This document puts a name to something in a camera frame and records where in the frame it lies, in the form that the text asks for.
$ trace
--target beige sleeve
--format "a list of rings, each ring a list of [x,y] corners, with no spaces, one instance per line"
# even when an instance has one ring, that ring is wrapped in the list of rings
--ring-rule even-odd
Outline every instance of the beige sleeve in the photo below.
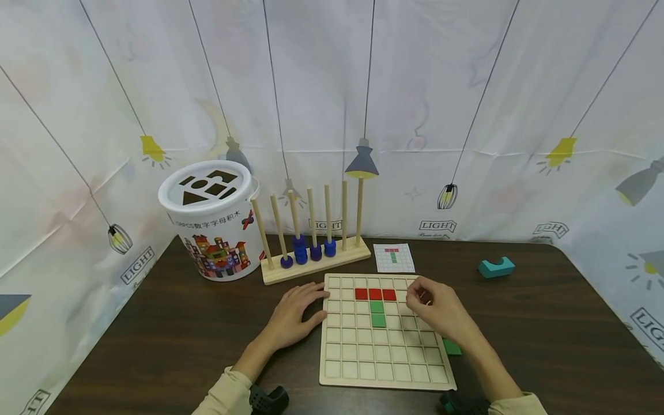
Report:
[[[251,415],[251,381],[227,367],[192,415]]]
[[[491,404],[489,415],[546,415],[537,396],[526,392],[520,398],[501,399]]]

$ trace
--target green block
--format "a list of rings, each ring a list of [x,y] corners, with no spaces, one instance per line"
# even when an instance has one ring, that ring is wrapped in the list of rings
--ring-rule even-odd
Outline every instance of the green block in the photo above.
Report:
[[[372,314],[371,327],[387,327],[387,324],[385,324],[385,314]]]
[[[382,306],[382,301],[370,301],[369,309],[371,310],[372,313],[383,314],[385,312],[385,308],[383,308]]]
[[[448,356],[461,356],[461,347],[459,347],[453,341],[445,339],[444,337],[442,339],[443,346],[445,346],[445,352],[448,354]]]

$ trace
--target black object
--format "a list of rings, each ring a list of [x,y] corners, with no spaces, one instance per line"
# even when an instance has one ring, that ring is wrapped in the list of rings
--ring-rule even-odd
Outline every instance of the black object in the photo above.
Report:
[[[251,392],[249,404],[254,409],[254,413],[280,415],[288,406],[288,393],[282,386],[277,386],[269,395],[255,384],[249,391]]]
[[[487,415],[491,403],[484,398],[468,398],[455,390],[448,390],[440,397],[440,403],[449,415]]]

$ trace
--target dark brown table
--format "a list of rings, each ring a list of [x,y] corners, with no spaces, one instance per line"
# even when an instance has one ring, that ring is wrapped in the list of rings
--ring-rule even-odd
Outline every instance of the dark brown table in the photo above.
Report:
[[[403,240],[367,239],[373,243]],[[664,373],[552,246],[411,240],[419,274],[454,287],[505,366],[549,414],[664,413]],[[270,237],[278,252],[276,237]],[[484,280],[483,259],[508,256],[515,272]],[[374,258],[332,272],[375,273]],[[268,321],[289,288],[323,273],[266,287],[260,270],[227,284],[206,281],[176,238],[78,369],[48,415],[188,415]],[[306,317],[320,309],[314,303]],[[441,414],[440,393],[320,386],[321,329],[278,353],[259,384],[282,385],[286,414]],[[479,385],[451,357],[459,391]]]

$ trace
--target left hand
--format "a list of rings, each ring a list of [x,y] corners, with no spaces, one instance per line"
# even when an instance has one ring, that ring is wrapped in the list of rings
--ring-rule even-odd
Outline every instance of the left hand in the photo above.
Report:
[[[324,287],[324,282],[310,282],[290,289],[277,304],[268,325],[256,340],[277,351],[307,337],[327,317],[327,312],[321,310],[307,321],[302,321],[302,314],[311,303],[330,296],[328,291],[322,291]]]

